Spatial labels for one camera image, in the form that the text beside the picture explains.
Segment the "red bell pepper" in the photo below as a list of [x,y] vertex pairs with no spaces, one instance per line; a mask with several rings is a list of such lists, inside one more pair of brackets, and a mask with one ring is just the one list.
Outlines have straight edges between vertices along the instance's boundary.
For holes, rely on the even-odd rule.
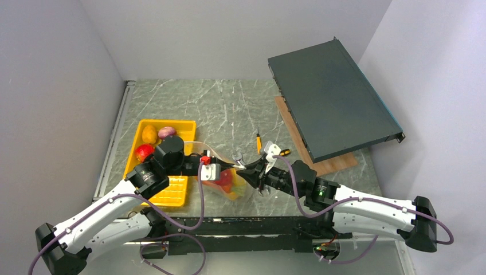
[[220,178],[215,181],[216,184],[223,185],[225,183],[232,183],[234,182],[234,177],[235,177],[235,170],[234,169],[228,169],[225,171],[222,171],[220,173]]

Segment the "clear dotted zip bag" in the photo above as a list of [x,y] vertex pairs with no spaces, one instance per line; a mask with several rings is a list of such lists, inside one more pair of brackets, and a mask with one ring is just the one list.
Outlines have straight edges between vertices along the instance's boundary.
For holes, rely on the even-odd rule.
[[217,152],[214,148],[203,142],[186,141],[186,155],[198,154],[215,157],[220,160],[220,175],[218,179],[210,179],[208,175],[209,168],[204,167],[202,174],[202,186],[204,192],[217,194],[230,201],[243,203],[252,195],[251,186],[237,175],[240,165],[232,158],[226,157]]

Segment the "black yellow screwdriver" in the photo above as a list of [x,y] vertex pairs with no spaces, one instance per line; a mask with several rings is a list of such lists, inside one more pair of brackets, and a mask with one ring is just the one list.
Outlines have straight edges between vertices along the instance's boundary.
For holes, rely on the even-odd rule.
[[279,153],[280,156],[288,156],[291,154],[291,150],[290,149],[283,149],[281,150],[281,152]]

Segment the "yellow plastic tray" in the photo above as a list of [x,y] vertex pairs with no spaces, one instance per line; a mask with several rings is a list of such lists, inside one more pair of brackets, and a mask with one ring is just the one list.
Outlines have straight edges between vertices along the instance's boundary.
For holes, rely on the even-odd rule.
[[[127,164],[123,173],[125,178],[135,166],[141,164],[135,157],[135,149],[146,144],[142,141],[142,130],[147,125],[153,125],[157,131],[163,127],[174,127],[177,131],[177,136],[184,141],[194,141],[196,136],[196,122],[189,120],[156,120],[156,119],[142,119],[137,127],[130,154],[127,158]],[[162,142],[160,138],[155,144],[151,144],[154,149]],[[150,202],[159,207],[182,207],[186,200],[186,191],[189,178],[186,176],[171,176],[169,177],[170,184],[167,188],[154,195]]]

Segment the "small yellow screwdriver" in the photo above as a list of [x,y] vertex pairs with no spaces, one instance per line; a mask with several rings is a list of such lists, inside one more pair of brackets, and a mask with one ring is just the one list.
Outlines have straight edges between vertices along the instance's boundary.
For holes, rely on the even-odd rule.
[[261,141],[261,135],[260,135],[259,127],[257,127],[256,142],[257,142],[257,153],[261,154],[262,141]]

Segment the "purple onion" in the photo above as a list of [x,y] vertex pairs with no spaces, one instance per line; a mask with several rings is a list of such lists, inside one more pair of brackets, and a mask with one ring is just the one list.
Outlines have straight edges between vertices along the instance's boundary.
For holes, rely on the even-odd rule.
[[158,131],[158,138],[163,140],[167,137],[174,136],[176,134],[177,131],[174,127],[163,127]]

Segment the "red apple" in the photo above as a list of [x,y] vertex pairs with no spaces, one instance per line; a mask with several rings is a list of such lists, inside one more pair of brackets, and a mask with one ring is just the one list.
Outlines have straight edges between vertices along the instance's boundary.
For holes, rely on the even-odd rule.
[[154,150],[154,147],[152,145],[142,144],[135,149],[134,154],[135,154],[136,159],[140,163],[143,163],[149,155],[154,153],[154,151],[155,150]]

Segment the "brown potato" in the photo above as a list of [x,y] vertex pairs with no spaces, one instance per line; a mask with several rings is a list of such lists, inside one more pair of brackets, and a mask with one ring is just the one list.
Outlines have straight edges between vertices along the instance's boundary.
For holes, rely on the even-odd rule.
[[158,131],[153,125],[147,125],[143,128],[142,141],[146,144],[155,144],[158,141]]

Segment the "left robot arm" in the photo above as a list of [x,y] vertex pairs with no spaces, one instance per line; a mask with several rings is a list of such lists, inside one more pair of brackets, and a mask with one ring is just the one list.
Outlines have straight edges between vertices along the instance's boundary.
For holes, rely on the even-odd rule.
[[218,156],[209,147],[186,155],[187,145],[178,136],[163,139],[153,153],[95,203],[55,226],[39,226],[35,231],[38,254],[28,274],[33,273],[39,260],[44,261],[51,274],[79,274],[89,260],[115,246],[136,239],[160,239],[167,222],[182,230],[200,227],[204,206],[197,223],[188,226],[171,218],[150,198],[169,186],[170,176],[196,176],[201,186],[240,165]]

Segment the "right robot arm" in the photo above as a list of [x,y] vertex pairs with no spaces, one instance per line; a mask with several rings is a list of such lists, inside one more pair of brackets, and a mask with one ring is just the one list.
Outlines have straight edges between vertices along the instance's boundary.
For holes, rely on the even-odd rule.
[[385,235],[421,252],[437,251],[437,214],[426,197],[417,196],[410,201],[366,194],[319,178],[316,171],[301,160],[285,171],[261,158],[236,173],[259,191],[272,187],[296,200],[303,198],[304,202],[298,203],[298,207],[312,210],[305,217],[322,216],[315,225],[323,238],[334,233]]

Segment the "steel combination wrench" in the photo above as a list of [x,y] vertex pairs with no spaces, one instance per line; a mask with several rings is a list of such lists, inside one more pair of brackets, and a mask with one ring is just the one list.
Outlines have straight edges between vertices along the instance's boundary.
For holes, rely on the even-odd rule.
[[[244,160],[243,160],[242,153],[240,153],[240,152],[236,152],[236,153],[234,153],[234,154],[233,154],[232,158],[233,158],[233,160],[234,160],[236,163],[238,163],[240,166],[246,166],[246,163],[245,163],[245,162],[244,162]],[[268,187],[268,186],[267,186],[267,187],[265,187],[265,190],[267,190],[268,194],[270,194],[270,193],[271,193],[271,192],[270,192],[270,189],[269,189],[269,187]]]

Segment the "dark green network switch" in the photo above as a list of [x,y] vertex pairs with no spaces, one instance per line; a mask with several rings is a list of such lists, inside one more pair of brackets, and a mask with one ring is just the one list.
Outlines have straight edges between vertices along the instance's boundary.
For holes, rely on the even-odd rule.
[[312,162],[405,139],[339,39],[270,57],[268,67]]

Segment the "wooden cutting board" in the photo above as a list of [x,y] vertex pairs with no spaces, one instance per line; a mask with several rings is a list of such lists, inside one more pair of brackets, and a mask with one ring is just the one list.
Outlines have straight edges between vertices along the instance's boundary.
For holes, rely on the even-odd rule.
[[344,155],[336,156],[330,159],[326,159],[320,162],[314,163],[304,145],[303,139],[301,138],[299,131],[297,129],[296,123],[285,103],[282,96],[276,96],[275,102],[277,109],[285,123],[292,141],[296,147],[300,159],[307,164],[311,169],[317,172],[317,176],[322,176],[356,166],[358,164],[354,154],[352,152],[346,153]]

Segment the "orange carrot with green top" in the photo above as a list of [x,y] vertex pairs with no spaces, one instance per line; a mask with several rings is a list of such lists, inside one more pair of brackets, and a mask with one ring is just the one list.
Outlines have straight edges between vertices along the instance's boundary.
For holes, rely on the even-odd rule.
[[216,183],[214,184],[214,188],[217,191],[225,194],[230,194],[232,192],[232,186],[233,186],[232,183],[225,183],[223,185],[216,184]]

